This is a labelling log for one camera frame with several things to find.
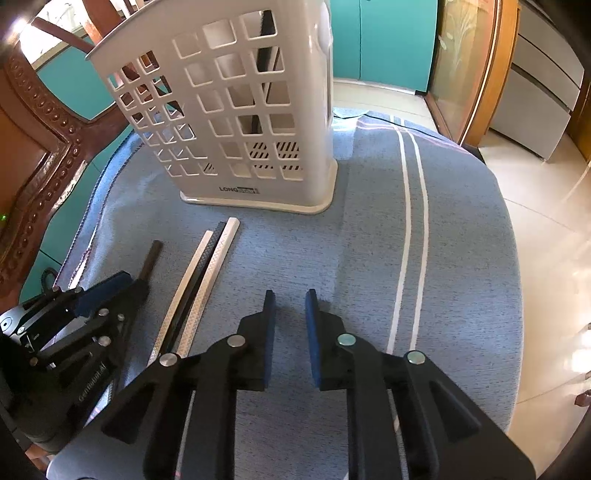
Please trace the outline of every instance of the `tile floor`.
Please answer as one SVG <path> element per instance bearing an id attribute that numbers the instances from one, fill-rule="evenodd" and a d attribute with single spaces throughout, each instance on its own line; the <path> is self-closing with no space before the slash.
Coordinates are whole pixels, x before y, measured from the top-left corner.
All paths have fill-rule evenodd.
<path id="1" fill-rule="evenodd" d="M 333 104 L 388 113 L 437 131 L 431 113 L 420 96 L 374 85 L 335 80 Z"/>
<path id="2" fill-rule="evenodd" d="M 422 98 L 335 81 L 335 106 L 390 113 L 435 130 Z M 591 388 L 591 175 L 566 135 L 543 162 L 493 131 L 480 151 L 496 175 L 515 231 L 525 344 L 510 438 L 541 474 L 568 442 Z"/>

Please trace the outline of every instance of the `brand label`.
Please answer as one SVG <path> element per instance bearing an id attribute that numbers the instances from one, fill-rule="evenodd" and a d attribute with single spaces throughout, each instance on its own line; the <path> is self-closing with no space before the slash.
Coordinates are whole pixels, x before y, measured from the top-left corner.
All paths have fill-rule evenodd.
<path id="1" fill-rule="evenodd" d="M 258 189 L 250 187 L 219 187 L 221 192 L 235 192 L 235 193 L 249 193 L 251 195 L 259 195 Z"/>
<path id="2" fill-rule="evenodd" d="M 92 375 L 92 378 L 86 384 L 82 393 L 78 396 L 79 402 L 84 402 L 85 398 L 88 396 L 88 394 L 90 393 L 92 388 L 96 385 L 96 383 L 100 380 L 100 378 L 103 376 L 103 374 L 106 371 L 107 371 L 107 367 L 105 367 L 105 364 L 103 362 L 101 362 L 99 365 L 99 369 L 95 372 L 94 375 Z"/>

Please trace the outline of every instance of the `white plastic basket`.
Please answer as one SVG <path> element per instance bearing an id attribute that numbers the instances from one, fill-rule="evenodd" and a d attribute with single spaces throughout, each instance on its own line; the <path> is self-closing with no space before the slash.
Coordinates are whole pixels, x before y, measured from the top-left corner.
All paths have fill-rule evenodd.
<path id="1" fill-rule="evenodd" d="M 154 0 L 88 58 L 186 202 L 300 213 L 330 205 L 324 1 Z"/>

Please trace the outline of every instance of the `gray drawer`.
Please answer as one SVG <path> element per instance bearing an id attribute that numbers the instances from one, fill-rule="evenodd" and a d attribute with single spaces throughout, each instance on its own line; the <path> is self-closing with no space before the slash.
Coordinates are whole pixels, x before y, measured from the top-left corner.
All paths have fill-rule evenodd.
<path id="1" fill-rule="evenodd" d="M 567 41 L 558 31 L 540 17 L 529 5 L 521 3 L 519 34 L 527 38 L 536 47 L 548 55 L 563 69 L 566 74 L 581 87 L 583 82 L 583 66 L 570 48 Z"/>
<path id="2" fill-rule="evenodd" d="M 491 127 L 548 159 L 569 120 L 570 115 L 563 107 L 510 70 Z"/>
<path id="3" fill-rule="evenodd" d="M 552 60 L 522 37 L 517 37 L 513 63 L 524 69 L 567 107 L 574 110 L 579 97 L 579 87 Z"/>

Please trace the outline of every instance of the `teal cabinet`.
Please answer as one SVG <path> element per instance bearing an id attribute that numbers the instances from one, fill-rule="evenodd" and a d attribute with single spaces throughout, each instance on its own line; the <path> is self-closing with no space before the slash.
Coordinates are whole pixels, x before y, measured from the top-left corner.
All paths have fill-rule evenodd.
<path id="1" fill-rule="evenodd" d="M 361 75 L 361 14 L 359 0 L 331 0 L 333 74 L 359 80 Z"/>
<path id="2" fill-rule="evenodd" d="M 47 226 L 41 251 L 61 264 L 64 263 L 76 236 L 99 175 L 99 171 L 92 163 L 88 165 L 70 196 Z"/>
<path id="3" fill-rule="evenodd" d="M 427 90 L 438 0 L 332 0 L 334 75 Z"/>
<path id="4" fill-rule="evenodd" d="M 37 74 L 54 95 L 86 118 L 93 118 L 113 103 L 111 94 L 92 64 L 75 48 L 67 48 L 56 55 Z M 43 270 L 52 267 L 59 271 L 84 217 L 100 172 L 131 131 L 132 128 L 128 127 L 93 159 L 70 196 L 54 214 L 43 237 L 35 264 L 21 290 L 21 301 L 41 293 Z"/>
<path id="5" fill-rule="evenodd" d="M 56 272 L 59 272 L 61 265 L 57 263 L 55 260 L 49 258 L 43 252 L 39 252 L 37 254 L 37 258 L 35 259 L 35 263 L 33 264 L 31 271 L 29 272 L 27 281 L 22 287 L 21 297 L 19 299 L 20 302 L 24 302 L 25 300 L 39 295 L 42 292 L 41 274 L 46 268 L 50 267 L 55 269 Z"/>

